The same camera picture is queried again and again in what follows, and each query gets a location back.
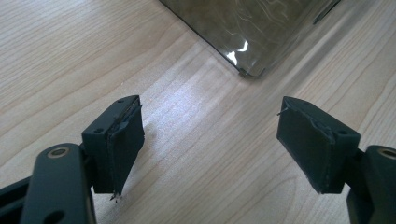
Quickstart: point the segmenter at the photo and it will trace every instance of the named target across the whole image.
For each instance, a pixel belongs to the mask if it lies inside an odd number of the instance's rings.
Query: glass panel
[[[339,0],[161,2],[242,74],[259,77],[314,27],[315,18],[329,3]]]

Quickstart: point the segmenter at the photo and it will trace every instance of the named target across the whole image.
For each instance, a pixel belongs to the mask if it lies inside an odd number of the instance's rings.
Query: metal pin
[[[285,111],[287,111],[289,108],[288,107],[286,107],[286,108],[284,108],[282,111],[280,111],[279,113],[277,113],[276,115],[277,116],[279,116],[281,113],[283,113],[283,112],[285,112]]]

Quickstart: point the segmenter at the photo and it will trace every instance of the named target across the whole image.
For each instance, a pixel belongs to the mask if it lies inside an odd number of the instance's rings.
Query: light wood surface
[[[348,188],[313,191],[276,113],[302,98],[360,148],[396,147],[396,2],[366,9],[330,47],[332,30],[249,80],[158,1],[1,1],[0,188],[140,94],[146,143],[122,199],[94,195],[99,223],[348,223]]]

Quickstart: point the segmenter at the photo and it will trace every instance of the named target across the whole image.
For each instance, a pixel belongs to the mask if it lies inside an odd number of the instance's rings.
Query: black plastic part
[[[138,95],[119,99],[82,133],[82,148],[94,162],[95,193],[121,195],[144,143],[141,107]]]
[[[370,223],[395,223],[396,149],[369,146],[361,165],[374,205]]]
[[[30,177],[0,189],[0,223],[19,223]]]
[[[277,139],[319,193],[340,193],[342,169],[353,157],[361,135],[307,101],[285,96]]]
[[[21,223],[95,223],[83,156],[74,144],[41,152],[35,161]]]
[[[352,224],[367,224],[373,213],[373,204],[363,200],[352,189],[346,197],[349,220]]]
[[[366,176],[364,176],[361,167],[361,161],[364,157],[364,152],[358,150],[354,157],[346,158],[343,177],[354,195],[359,197],[362,202],[372,203],[370,192],[366,184]]]

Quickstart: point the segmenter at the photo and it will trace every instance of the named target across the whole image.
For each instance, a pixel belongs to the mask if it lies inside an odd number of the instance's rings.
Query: tabletop
[[[276,113],[301,98],[361,149],[396,147],[396,2],[371,2],[336,23],[342,35],[316,34],[249,79],[157,0],[1,1],[0,188],[139,94],[146,142],[118,202],[93,196],[99,223],[348,223],[348,187],[312,189]]]

